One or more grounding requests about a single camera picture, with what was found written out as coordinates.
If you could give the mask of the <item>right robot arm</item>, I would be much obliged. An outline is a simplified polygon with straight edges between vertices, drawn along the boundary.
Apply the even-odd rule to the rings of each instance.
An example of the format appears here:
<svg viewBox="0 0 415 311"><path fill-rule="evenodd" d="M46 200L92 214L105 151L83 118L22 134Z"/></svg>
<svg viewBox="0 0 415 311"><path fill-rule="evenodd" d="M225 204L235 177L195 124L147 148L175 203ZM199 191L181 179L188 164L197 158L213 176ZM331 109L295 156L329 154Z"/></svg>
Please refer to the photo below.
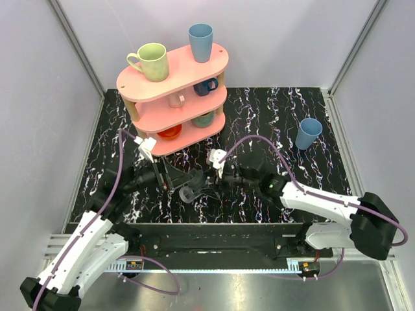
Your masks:
<svg viewBox="0 0 415 311"><path fill-rule="evenodd" d="M378 195L362 197L318 190L272 171L218 164L217 177L223 185L250 187L271 205L319 215L328 224L304 224L294 241L297 254L312 255L323 248L355 248L375 260L386 260L399 223Z"/></svg>

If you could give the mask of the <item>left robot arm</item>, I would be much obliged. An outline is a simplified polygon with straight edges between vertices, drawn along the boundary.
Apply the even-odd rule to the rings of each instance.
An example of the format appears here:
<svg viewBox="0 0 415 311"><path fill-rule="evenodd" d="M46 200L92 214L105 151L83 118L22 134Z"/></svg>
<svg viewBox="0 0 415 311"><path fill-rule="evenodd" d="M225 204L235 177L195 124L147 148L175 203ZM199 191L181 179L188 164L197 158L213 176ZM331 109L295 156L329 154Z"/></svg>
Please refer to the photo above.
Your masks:
<svg viewBox="0 0 415 311"><path fill-rule="evenodd" d="M141 168L124 167L122 161L107 168L69 240L37 277L26 277L21 283L28 307L78 310L83 295L110 264L143 251L140 230L121 221L129 195L148 187L174 190L193 176L163 158Z"/></svg>

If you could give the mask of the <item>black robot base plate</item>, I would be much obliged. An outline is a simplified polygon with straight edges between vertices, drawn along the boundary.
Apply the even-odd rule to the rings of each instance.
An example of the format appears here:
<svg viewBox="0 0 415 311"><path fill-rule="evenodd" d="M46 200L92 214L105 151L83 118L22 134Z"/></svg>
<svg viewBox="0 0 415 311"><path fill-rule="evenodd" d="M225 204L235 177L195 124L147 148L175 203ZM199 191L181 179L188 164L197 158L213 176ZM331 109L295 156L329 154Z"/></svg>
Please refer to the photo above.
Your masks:
<svg viewBox="0 0 415 311"><path fill-rule="evenodd" d="M258 253L272 259L331 257L305 242L307 224L128 224L139 234L147 255L170 253Z"/></svg>

